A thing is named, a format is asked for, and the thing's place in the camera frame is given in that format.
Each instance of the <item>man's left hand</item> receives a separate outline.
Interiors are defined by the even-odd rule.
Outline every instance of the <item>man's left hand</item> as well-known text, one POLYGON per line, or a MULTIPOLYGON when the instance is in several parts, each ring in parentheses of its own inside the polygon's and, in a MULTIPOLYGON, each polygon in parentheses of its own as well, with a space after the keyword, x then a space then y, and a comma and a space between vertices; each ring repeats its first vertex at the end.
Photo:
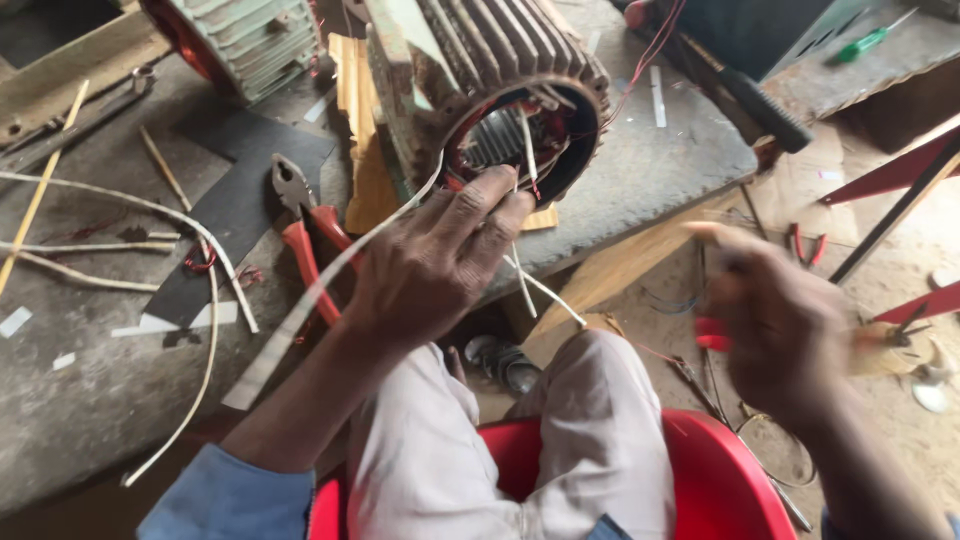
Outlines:
POLYGON ((453 328, 480 298, 534 208, 530 193, 512 192, 515 182, 509 165, 488 169, 459 193, 434 192, 380 233, 338 324, 389 347, 390 356, 453 328))

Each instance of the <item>shirt cuff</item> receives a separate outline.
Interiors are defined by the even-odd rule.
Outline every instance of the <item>shirt cuff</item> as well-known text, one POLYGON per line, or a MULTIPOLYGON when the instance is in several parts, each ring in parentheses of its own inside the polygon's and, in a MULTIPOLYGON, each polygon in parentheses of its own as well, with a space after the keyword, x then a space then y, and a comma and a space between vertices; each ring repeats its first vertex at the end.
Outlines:
POLYGON ((137 536, 302 540, 315 483, 313 471, 266 471, 208 444, 156 503, 137 536))

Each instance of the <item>red chair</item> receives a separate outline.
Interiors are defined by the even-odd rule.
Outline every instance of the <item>red chair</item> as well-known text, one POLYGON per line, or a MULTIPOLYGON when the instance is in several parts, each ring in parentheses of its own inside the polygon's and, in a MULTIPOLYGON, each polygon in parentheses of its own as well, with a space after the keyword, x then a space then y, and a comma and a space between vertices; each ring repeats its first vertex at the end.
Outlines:
MULTIPOLYGON (((479 429, 500 470, 497 487, 518 501, 533 492, 540 460, 540 419, 479 429)), ((750 451, 702 412, 665 409, 663 434, 677 497, 675 540, 796 540, 790 520, 750 451)), ((310 515, 310 540, 346 538, 346 482, 323 483, 310 515)))

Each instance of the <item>green screwdriver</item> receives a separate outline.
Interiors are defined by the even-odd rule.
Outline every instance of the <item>green screwdriver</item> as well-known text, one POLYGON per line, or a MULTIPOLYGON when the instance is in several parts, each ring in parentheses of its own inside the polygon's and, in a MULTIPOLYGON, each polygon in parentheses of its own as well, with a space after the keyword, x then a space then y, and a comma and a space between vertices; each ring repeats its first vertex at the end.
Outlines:
POLYGON ((906 17, 912 15, 918 9, 919 8, 914 8, 910 10, 890 26, 881 26, 867 34, 865 37, 862 37, 850 45, 847 45, 842 51, 840 51, 840 54, 837 55, 837 58, 844 62, 851 62, 860 58, 864 55, 864 53, 879 45, 884 39, 887 38, 887 34, 889 34, 891 30, 896 28, 898 24, 906 20, 906 17))

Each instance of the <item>hand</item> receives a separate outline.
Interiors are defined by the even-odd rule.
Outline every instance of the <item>hand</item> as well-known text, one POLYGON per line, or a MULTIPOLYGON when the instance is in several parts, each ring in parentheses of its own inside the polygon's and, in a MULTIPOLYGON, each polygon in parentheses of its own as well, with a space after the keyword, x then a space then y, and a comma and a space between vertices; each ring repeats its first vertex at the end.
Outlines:
POLYGON ((852 325, 843 293, 773 244, 718 224, 690 227, 726 263, 709 283, 707 315, 726 324, 736 391, 789 430, 819 424, 846 385, 852 325))
POLYGON ((532 195, 511 192, 515 182, 513 167, 488 169, 460 193, 434 192, 380 233, 338 324, 400 354, 453 328, 480 298, 534 208, 532 195))

